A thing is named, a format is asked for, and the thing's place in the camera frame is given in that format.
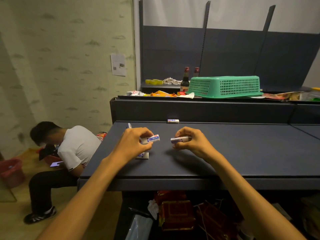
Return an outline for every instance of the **shoe with white stripes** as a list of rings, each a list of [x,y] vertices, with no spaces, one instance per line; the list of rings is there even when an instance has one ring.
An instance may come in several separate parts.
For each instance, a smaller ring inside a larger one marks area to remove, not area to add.
[[[26,217],[23,219],[23,222],[26,223],[27,225],[33,224],[33,223],[37,223],[40,222],[42,220],[45,219],[49,219],[55,216],[55,214],[57,213],[57,210],[55,209],[55,207],[53,206],[50,210],[49,213],[47,214],[28,214],[26,215]]]

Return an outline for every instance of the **white eraser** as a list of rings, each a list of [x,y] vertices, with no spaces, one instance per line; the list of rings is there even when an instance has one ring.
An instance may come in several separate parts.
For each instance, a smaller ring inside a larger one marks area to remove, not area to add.
[[[178,142],[188,142],[188,141],[191,141],[191,139],[192,139],[191,136],[181,136],[181,137],[171,138],[171,143],[176,144]]]
[[[146,138],[141,138],[142,144],[148,144],[151,141],[160,141],[159,135],[154,135]]]
[[[149,159],[149,153],[148,152],[143,152],[139,154],[136,159]]]
[[[179,120],[168,119],[168,123],[178,124],[178,123],[179,123]]]

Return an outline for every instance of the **black hair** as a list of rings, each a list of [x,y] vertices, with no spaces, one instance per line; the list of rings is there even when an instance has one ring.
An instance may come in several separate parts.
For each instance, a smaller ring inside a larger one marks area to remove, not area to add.
[[[38,146],[44,142],[46,137],[61,129],[58,125],[50,121],[42,121],[30,130],[30,137]]]

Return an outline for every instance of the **person's right hand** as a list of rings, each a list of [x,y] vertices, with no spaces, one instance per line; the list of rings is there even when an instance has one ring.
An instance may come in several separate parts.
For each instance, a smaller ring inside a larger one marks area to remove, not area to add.
[[[183,127],[179,129],[174,137],[191,136],[192,140],[188,142],[178,142],[173,145],[174,149],[188,149],[196,156],[203,158],[207,163],[217,159],[221,155],[208,141],[206,136],[199,129]]]

